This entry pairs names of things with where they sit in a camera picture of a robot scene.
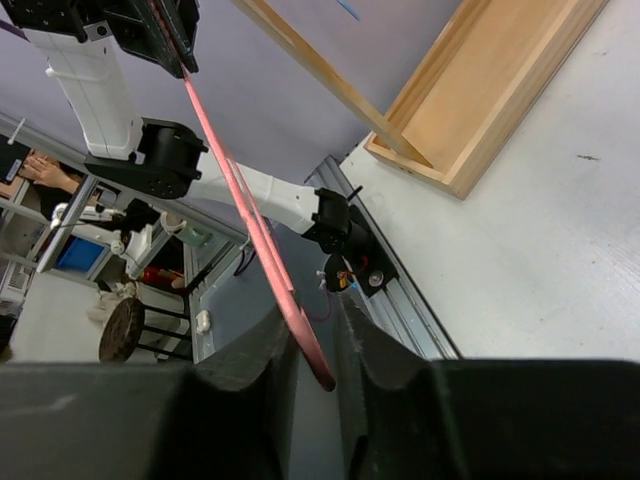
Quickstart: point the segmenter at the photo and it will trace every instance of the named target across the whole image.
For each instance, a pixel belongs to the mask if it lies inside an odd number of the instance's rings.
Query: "blue pen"
[[[358,15],[358,12],[356,12],[351,5],[346,2],[346,0],[338,0],[338,3],[342,5],[342,8],[349,12],[353,18],[360,21],[360,15]]]

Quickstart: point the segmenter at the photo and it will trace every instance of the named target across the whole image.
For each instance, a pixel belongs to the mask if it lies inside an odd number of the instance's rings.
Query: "round wooden stool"
[[[137,298],[125,298],[113,310],[102,332],[100,346],[98,347],[98,358],[100,362],[125,362],[133,355],[136,348],[191,361],[191,357],[186,355],[140,343],[140,337],[144,331],[191,342],[189,335],[182,335],[169,330],[145,325],[146,310],[174,318],[189,320],[187,315],[145,305]]]

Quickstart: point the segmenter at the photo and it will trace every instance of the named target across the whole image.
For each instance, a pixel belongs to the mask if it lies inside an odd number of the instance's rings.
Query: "hand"
[[[30,155],[26,158],[20,174],[33,181],[36,185],[45,187],[65,189],[69,181],[69,176],[62,169],[37,155]]]

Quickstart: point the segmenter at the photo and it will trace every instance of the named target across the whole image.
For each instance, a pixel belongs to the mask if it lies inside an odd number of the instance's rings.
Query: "white table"
[[[464,202],[343,164],[463,354],[640,359],[638,18],[611,0]]]

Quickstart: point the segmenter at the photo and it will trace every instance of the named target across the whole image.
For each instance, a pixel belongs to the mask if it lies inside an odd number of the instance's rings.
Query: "wooden tray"
[[[465,198],[606,3],[463,0],[386,115],[426,161],[366,148]]]

